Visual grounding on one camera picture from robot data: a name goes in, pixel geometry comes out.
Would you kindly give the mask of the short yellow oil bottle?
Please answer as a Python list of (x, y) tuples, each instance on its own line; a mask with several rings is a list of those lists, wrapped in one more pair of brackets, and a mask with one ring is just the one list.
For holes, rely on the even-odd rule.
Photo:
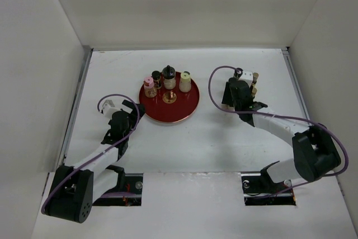
[(252, 90), (251, 90), (252, 97), (255, 97), (256, 93), (257, 93), (257, 88), (253, 87)]

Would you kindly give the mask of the pink cap spice jar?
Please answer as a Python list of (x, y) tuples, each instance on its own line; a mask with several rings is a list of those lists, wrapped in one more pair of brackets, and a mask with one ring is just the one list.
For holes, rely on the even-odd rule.
[(152, 77), (145, 77), (143, 81), (144, 94), (147, 98), (154, 98), (157, 95), (157, 89)]

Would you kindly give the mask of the black cap brown spice jar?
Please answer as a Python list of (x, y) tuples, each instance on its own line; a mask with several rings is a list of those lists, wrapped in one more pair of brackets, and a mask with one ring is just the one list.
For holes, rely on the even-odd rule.
[(160, 71), (153, 71), (152, 72), (152, 78), (153, 78), (153, 81), (154, 81), (154, 86), (158, 90), (162, 88), (161, 75), (162, 74), (161, 74)]

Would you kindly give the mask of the black cap pepper grinder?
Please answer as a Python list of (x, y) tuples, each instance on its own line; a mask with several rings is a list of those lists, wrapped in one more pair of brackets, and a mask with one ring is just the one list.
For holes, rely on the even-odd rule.
[(172, 90), (176, 87), (176, 71), (170, 65), (167, 65), (162, 70), (163, 85), (165, 89)]

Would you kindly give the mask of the cream cap salt shaker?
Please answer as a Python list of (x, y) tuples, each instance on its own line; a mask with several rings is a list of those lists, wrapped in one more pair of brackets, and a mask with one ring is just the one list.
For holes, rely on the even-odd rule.
[(191, 75), (189, 72), (184, 71), (180, 75), (179, 89), (183, 93), (191, 91)]

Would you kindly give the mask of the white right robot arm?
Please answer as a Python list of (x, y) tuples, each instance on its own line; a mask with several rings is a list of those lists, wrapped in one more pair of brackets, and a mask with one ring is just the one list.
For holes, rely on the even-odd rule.
[(264, 167), (252, 186), (273, 193), (280, 191), (280, 184), (286, 180), (313, 182), (341, 164), (337, 148), (322, 126), (275, 116), (266, 104), (254, 100), (247, 82), (230, 78), (222, 103), (234, 108), (243, 122), (271, 133), (292, 147), (291, 159)]

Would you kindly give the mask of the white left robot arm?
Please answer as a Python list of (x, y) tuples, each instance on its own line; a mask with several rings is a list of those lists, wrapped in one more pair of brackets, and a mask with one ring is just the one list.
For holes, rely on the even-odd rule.
[(124, 156), (145, 108), (128, 97), (122, 105), (129, 111), (116, 108), (109, 96), (100, 100), (97, 109), (110, 119), (110, 128), (93, 153), (74, 165), (57, 168), (41, 207), (43, 215), (83, 223), (94, 205), (140, 205), (142, 175), (127, 175), (115, 164)]

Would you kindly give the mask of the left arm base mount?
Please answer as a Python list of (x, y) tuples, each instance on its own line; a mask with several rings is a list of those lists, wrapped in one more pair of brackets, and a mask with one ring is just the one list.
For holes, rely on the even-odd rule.
[(139, 207), (142, 205), (143, 174), (125, 174), (112, 189), (98, 198), (95, 207)]

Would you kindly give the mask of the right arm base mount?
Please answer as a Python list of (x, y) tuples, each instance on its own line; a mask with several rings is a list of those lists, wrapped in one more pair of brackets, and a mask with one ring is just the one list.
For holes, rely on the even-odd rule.
[(242, 173), (241, 180), (246, 206), (296, 206), (293, 190), (287, 190), (292, 186), (290, 180), (274, 183), (259, 172)]

